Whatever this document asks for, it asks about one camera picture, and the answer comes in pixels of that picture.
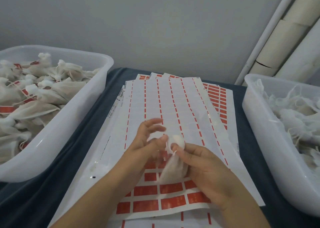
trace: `person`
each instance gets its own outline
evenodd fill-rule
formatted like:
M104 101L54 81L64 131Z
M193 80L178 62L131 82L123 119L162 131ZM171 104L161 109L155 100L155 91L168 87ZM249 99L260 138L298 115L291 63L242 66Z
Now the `person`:
M141 179L146 163L163 160L168 136L148 141L151 133L166 130L159 125L161 122L161 118L142 122L117 164L51 227L105 227L118 202ZM190 143L185 144L185 149L177 144L171 148L189 165L187 175L198 189L219 208L225 227L270 228L254 198L214 153Z

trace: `thin white pipe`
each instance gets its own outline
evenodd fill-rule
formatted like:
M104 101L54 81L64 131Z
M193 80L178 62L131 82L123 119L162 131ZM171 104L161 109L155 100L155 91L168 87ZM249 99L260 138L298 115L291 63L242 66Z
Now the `thin white pipe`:
M252 65L254 64L254 61L258 57L261 49L263 48L264 44L270 37L273 29L278 24L279 20L281 19L283 13L287 9L288 5L290 4L291 0L281 0L280 4L278 5L277 9L275 10L273 16L271 17L268 25L266 26L266 29L263 31L261 37L258 40L258 43L254 47L252 53L250 54L246 64L244 65L242 71L240 72L237 80L235 81L236 85L241 85L245 79L246 74L251 69Z

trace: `dark blue tablecloth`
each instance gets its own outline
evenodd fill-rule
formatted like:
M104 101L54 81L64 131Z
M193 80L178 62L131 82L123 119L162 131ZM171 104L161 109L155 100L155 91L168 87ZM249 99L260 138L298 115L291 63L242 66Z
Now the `dark blue tablecloth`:
M106 88L52 164L21 183L0 183L0 227L47 227L122 85L150 72L118 68L108 73ZM272 227L320 227L320 219L301 213L279 192L242 110L246 87L203 80L233 90L240 156L266 206Z

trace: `plastic tub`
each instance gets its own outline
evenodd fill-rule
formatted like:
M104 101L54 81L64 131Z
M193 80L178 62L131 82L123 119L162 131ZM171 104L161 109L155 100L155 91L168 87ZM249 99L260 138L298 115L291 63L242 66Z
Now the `plastic tub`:
M84 70L102 68L66 106L14 158L0 165L0 181L20 182L43 172L88 113L106 84L107 71L113 65L110 56L41 45L26 45L0 51L0 59L12 62L33 61L40 52L49 52L53 66L58 60L81 65Z
M320 96L320 87L256 74L244 79L248 87L242 107L279 190L297 209L320 217L320 179L311 173L254 83L261 79L268 95L282 98L299 85L302 96L313 99Z

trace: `gray wall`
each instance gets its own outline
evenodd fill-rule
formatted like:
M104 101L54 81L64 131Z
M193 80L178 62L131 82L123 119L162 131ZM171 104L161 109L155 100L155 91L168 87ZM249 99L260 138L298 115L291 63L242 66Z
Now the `gray wall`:
M0 0L0 50L42 44L234 83L281 0Z

